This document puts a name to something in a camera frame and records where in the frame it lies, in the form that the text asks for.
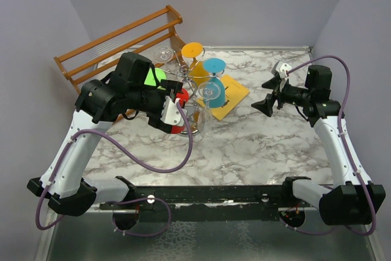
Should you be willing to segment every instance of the white bracket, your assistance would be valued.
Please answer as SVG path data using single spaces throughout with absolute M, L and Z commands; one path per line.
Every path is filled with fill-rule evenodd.
M 178 125 L 182 127 L 185 124 L 179 110 L 177 108 L 177 102 L 180 101 L 179 98 L 175 99 L 175 103 L 166 96 L 166 102 L 164 102 L 164 109 L 161 113 L 161 121 L 168 125 Z
M 292 67 L 289 64 L 286 64 L 282 61 L 278 61 L 274 66 L 273 69 L 271 70 L 271 73 L 275 75 L 276 73 L 279 73 L 280 78 L 281 78 L 281 83 L 280 83 L 280 92 L 284 88 L 285 84 L 287 83 L 287 78 L 288 78 L 288 72 L 292 69 Z

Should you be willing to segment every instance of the blue cup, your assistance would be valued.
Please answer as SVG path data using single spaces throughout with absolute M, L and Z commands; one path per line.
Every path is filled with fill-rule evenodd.
M 225 103 L 225 87 L 224 84 L 217 78 L 213 77 L 209 80 L 211 83 L 215 83 L 220 88 L 220 95 L 209 101 L 209 107 L 210 108 L 218 108 L 224 106 Z
M 203 68 L 210 73 L 219 73 L 225 69 L 225 61 L 220 58 L 209 58 L 203 62 Z

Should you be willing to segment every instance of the wine glass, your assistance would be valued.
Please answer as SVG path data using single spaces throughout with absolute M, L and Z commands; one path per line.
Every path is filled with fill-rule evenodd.
M 173 49 L 162 47 L 153 53 L 153 59 L 160 64 L 166 65 L 174 57 Z
M 220 87 L 210 81 L 200 84 L 197 89 L 197 98 L 201 99 L 205 104 L 205 107 L 199 113 L 197 121 L 197 128 L 203 137 L 212 130 L 213 114 L 210 108 L 210 101 L 216 99 L 220 92 Z

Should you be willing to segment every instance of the wooden dish rack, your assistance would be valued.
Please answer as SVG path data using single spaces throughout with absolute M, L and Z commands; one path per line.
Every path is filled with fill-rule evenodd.
M 125 51 L 140 53 L 155 65 L 153 53 L 161 47 L 175 50 L 181 62 L 181 49 L 185 42 L 179 38 L 175 26 L 182 23 L 181 15 L 171 6 L 154 12 L 140 20 L 108 33 L 90 43 L 55 57 L 57 66 L 78 94 L 81 86 L 91 79 L 99 78 L 105 72 L 114 70 L 120 55 Z

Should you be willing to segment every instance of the clear wine glass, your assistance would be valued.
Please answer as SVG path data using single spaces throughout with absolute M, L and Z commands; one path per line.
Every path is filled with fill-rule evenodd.
M 201 99 L 205 107 L 200 111 L 197 121 L 197 128 L 201 136 L 205 137 L 212 130 L 213 114 L 210 108 L 210 101 L 220 95 L 220 88 L 214 82 L 204 82 L 197 89 L 196 96 Z

